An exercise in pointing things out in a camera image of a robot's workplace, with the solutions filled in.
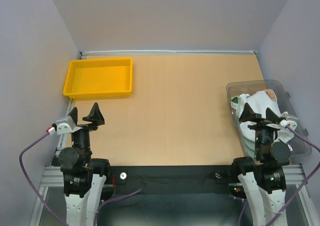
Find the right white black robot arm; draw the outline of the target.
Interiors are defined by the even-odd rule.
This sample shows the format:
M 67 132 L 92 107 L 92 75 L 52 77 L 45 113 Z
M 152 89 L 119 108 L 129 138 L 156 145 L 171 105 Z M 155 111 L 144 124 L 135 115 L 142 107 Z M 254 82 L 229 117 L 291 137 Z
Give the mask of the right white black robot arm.
M 278 141 L 280 129 L 273 127 L 281 118 L 270 108 L 265 115 L 263 118 L 245 103 L 239 121 L 253 122 L 248 128 L 255 131 L 254 157 L 234 159 L 230 175 L 243 186 L 254 225 L 287 225 L 283 209 L 287 185 L 283 166 L 290 164 L 291 151 Z

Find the white terry towel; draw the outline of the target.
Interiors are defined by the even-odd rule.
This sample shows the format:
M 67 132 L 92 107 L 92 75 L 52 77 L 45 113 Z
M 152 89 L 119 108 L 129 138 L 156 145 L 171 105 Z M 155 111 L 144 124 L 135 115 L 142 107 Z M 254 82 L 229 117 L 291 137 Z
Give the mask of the white terry towel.
M 281 112 L 279 109 L 278 99 L 276 102 L 272 101 L 265 93 L 265 90 L 257 91 L 253 95 L 241 94 L 232 98 L 231 107 L 235 109 L 238 119 L 243 112 L 245 103 L 248 103 L 255 113 L 261 114 L 262 118 L 266 118 L 266 108 L 270 108 L 279 117 L 281 117 L 283 114 L 283 112 Z M 255 122 L 247 121 L 239 123 L 240 130 L 246 142 L 254 142 L 254 131 L 251 131 L 247 128 L 247 126 L 252 123 Z

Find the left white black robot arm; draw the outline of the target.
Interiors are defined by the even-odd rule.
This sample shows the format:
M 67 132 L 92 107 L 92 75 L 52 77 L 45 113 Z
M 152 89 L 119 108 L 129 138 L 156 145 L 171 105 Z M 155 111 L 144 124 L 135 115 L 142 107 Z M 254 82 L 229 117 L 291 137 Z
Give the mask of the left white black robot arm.
M 98 103 L 93 104 L 83 121 L 78 124 L 78 109 L 74 107 L 56 122 L 58 135 L 71 135 L 71 146 L 58 155 L 68 225 L 96 225 L 102 188 L 111 178 L 110 162 L 92 158 L 90 132 L 105 124 Z

